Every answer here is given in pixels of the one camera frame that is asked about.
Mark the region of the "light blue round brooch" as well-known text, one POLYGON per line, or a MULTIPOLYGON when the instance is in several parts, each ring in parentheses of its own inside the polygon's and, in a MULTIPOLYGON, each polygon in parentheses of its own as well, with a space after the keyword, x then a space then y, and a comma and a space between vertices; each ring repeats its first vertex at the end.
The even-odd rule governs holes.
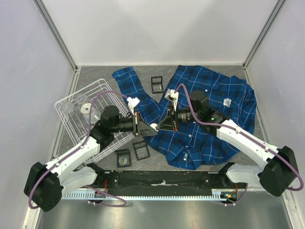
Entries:
POLYGON ((125 165, 127 162, 128 162, 128 158, 126 158, 126 157, 121 157, 119 159, 119 164, 120 165, 125 165))

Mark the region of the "blue plaid shirt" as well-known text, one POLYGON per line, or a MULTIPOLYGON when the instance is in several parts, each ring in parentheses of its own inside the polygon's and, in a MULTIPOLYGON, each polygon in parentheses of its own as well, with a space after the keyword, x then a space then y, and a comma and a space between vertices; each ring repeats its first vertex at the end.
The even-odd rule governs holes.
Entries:
MULTIPOLYGON (((161 98, 156 101, 143 88, 132 67, 113 73, 122 94, 139 98, 135 110, 148 124, 159 123, 167 115, 170 102, 161 98)), ((186 94, 201 90, 208 96, 216 111, 232 119, 244 130, 254 132, 256 98, 246 80, 225 76, 203 66, 177 67, 167 84, 167 89, 179 89, 180 108, 188 105, 186 94)), ((195 170, 201 165, 218 165, 231 160, 238 149, 226 141, 205 132, 196 122, 181 123, 178 131, 160 130, 157 135, 145 138, 148 146, 163 154, 169 165, 195 170)))

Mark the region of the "orange round brooch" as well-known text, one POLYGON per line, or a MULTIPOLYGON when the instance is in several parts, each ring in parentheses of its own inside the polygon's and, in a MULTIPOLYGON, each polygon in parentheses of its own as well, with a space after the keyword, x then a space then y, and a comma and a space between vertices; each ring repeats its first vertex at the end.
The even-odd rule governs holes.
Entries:
POLYGON ((153 128, 154 130, 158 130, 158 125, 156 123, 151 123, 150 127, 153 128))

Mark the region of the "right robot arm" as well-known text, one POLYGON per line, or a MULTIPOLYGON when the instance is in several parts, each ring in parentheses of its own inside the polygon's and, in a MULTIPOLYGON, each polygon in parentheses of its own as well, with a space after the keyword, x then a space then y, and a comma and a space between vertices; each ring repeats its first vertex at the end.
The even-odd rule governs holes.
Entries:
POLYGON ((227 164, 224 172, 218 176, 222 187, 247 183, 261 186, 271 195, 279 197, 299 177, 295 154, 291 148, 278 148, 245 131, 224 114, 213 110, 203 91, 194 91, 188 95, 189 106, 185 109, 177 107, 177 91, 169 89, 164 97, 171 104, 167 117, 158 124, 160 129, 179 131, 180 124, 197 121, 205 132, 236 147, 256 163, 254 166, 227 164))

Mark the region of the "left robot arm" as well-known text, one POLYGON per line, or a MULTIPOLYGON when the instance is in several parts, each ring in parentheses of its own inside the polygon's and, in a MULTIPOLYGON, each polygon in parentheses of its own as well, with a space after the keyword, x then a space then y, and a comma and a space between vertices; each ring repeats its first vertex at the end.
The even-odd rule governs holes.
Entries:
POLYGON ((156 135, 157 124, 147 124, 139 112, 122 118, 114 105, 104 108, 100 119, 87 136, 59 158, 46 164, 35 163, 24 188, 31 209, 47 212, 53 209, 65 194, 84 186, 101 187, 105 177, 94 166, 77 166, 103 151, 113 140, 114 133, 131 132, 135 136, 156 135))

